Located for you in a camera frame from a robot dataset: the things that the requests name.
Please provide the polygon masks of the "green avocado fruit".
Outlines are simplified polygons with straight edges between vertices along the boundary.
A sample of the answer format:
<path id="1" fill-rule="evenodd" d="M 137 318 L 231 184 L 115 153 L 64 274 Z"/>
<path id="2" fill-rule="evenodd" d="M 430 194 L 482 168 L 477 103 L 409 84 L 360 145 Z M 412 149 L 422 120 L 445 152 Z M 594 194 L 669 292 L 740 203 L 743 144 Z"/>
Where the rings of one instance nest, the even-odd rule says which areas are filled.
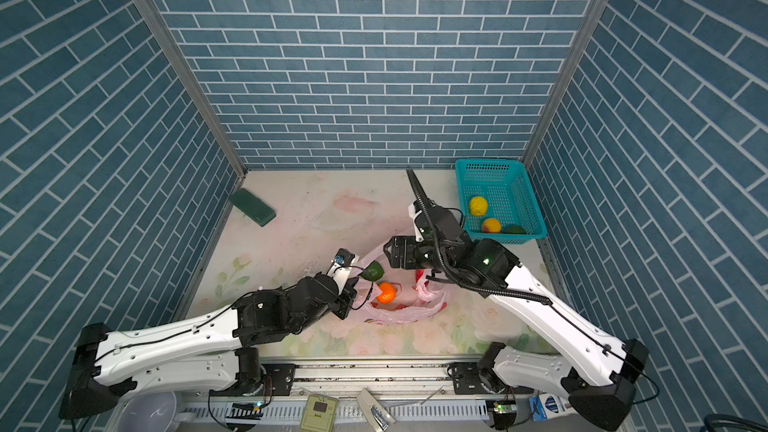
<path id="1" fill-rule="evenodd" d="M 509 226 L 506 226 L 502 230 L 502 232 L 504 234 L 514 234 L 514 235 L 526 235 L 527 234 L 526 230 L 522 226 L 516 225 L 516 224 L 511 224 Z"/>

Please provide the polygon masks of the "yellow orange mango fruit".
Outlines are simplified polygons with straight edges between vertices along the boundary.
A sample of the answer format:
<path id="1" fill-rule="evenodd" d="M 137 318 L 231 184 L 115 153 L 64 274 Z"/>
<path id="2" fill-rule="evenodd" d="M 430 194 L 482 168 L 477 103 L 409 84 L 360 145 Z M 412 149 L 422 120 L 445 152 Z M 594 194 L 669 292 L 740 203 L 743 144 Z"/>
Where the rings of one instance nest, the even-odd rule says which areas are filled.
<path id="1" fill-rule="evenodd" d="M 481 224 L 481 231 L 483 233 L 497 234 L 502 231 L 502 224 L 498 219 L 487 218 Z"/>

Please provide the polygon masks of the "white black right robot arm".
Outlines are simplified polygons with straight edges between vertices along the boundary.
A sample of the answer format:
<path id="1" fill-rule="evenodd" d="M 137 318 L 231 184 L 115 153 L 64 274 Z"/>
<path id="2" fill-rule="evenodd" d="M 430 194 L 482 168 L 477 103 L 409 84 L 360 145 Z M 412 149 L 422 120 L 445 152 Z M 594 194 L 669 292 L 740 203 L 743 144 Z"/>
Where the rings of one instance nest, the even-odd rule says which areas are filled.
<path id="1" fill-rule="evenodd" d="M 635 404 L 648 348 L 590 323 L 499 242 L 472 239 L 450 210 L 412 204 L 409 213 L 414 235 L 394 236 L 383 246 L 391 267 L 443 274 L 512 312 L 556 351 L 528 353 L 494 342 L 478 363 L 483 385 L 493 392 L 527 387 L 561 397 L 593 425 L 617 430 Z"/>

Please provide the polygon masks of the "pink plastic bag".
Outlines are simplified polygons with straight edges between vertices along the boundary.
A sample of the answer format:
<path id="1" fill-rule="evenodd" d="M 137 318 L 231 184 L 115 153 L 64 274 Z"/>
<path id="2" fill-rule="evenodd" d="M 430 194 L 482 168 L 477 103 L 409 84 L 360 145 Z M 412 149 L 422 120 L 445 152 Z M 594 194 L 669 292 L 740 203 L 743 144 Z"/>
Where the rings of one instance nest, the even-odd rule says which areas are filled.
<path id="1" fill-rule="evenodd" d="M 357 282 L 357 297 L 350 312 L 352 319 L 378 325 L 410 324 L 433 317 L 447 307 L 450 290 L 446 285 L 429 280 L 426 290 L 417 290 L 417 270 L 392 268 L 381 249 L 369 252 L 362 259 L 361 265 L 366 267 L 372 261 L 378 261 L 385 274 L 377 282 L 363 278 Z M 376 301 L 380 293 L 378 284 L 381 282 L 388 282 L 397 289 L 397 297 L 390 304 L 383 305 Z"/>

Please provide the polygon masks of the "yellow lemon fruit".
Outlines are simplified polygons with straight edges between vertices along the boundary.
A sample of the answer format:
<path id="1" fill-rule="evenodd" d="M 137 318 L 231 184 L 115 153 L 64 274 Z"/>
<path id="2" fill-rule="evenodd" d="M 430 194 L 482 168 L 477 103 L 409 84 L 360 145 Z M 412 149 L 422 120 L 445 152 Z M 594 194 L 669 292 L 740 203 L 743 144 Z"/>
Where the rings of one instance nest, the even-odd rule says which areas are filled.
<path id="1" fill-rule="evenodd" d="M 481 196 L 475 196 L 470 199 L 469 201 L 469 213 L 474 217 L 484 217 L 487 215 L 489 210 L 489 203 L 488 201 L 481 197 Z"/>

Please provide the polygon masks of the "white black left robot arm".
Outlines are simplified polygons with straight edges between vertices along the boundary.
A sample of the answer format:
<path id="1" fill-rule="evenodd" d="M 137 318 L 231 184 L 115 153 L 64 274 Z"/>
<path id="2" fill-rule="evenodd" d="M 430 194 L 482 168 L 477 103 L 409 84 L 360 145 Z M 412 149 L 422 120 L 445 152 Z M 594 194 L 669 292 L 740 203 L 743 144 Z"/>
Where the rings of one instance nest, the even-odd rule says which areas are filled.
<path id="1" fill-rule="evenodd" d="M 327 313 L 345 319 L 357 282 L 348 270 L 319 273 L 288 288 L 247 292 L 214 312 L 163 326 L 123 332 L 89 324 L 76 342 L 58 416 L 75 420 L 109 411 L 140 390 L 141 373 L 211 353 L 233 353 L 237 367 L 217 394 L 250 393 L 261 382 L 258 346 L 297 335 Z"/>

